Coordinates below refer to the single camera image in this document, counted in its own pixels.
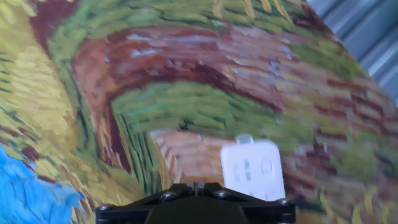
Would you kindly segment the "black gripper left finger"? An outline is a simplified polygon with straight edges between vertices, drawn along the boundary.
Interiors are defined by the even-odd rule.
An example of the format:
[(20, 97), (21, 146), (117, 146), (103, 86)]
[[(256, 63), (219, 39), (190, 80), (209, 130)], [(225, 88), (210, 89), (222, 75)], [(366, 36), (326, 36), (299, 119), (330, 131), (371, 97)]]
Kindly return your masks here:
[(195, 184), (173, 184), (169, 189), (150, 195), (128, 205), (104, 203), (95, 211), (96, 224), (122, 223), (132, 220), (144, 223), (150, 211), (158, 205), (195, 194)]

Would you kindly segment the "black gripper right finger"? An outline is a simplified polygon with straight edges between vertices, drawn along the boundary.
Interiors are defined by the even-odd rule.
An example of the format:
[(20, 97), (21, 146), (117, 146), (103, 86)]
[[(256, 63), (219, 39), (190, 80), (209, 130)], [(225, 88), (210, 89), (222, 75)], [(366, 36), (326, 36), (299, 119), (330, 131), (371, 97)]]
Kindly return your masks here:
[(286, 198), (265, 201), (251, 195), (222, 187), (219, 183), (196, 183), (196, 196), (205, 200), (200, 216), (209, 216), (213, 223), (276, 223), (296, 222), (295, 203)]

